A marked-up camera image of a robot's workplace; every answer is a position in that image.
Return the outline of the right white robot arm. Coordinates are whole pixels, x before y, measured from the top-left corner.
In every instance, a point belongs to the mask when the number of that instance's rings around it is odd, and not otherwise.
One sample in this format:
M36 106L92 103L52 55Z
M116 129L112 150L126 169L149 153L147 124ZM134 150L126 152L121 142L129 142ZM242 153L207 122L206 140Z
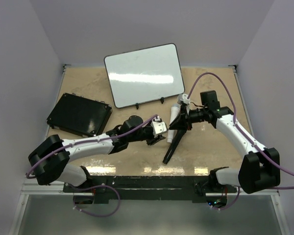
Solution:
M208 176L210 190L220 192L226 185L231 185L251 194L278 186L278 151L275 148L266 148L247 132L229 107L220 106L215 91L201 92L200 98L202 107L192 110L187 94L178 96L180 111L169 127L170 130L177 131L172 141L174 147L192 129L194 123L207 122L230 141L243 160L240 169L225 166L211 170Z

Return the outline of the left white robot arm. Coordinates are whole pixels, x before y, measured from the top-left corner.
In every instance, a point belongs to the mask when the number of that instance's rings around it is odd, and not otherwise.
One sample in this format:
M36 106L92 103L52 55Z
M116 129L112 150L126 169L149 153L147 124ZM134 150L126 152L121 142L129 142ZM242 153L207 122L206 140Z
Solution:
M129 143L145 141L154 145L165 139L167 125L158 115L146 121L141 117L130 116L123 124L106 133L83 138L61 139L58 135L47 137L32 153L28 160L28 179L36 179L39 185L54 181L68 183L80 192L87 192L92 180L86 167L75 166L70 162L94 155L110 155L127 149Z

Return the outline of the white rectangular whiteboard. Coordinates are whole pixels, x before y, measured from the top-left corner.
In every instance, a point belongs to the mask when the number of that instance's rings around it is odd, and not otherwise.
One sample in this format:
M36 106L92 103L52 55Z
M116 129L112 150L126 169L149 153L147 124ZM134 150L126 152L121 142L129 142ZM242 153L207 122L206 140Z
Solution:
M163 100L185 91L174 43L108 55L104 65L116 108Z

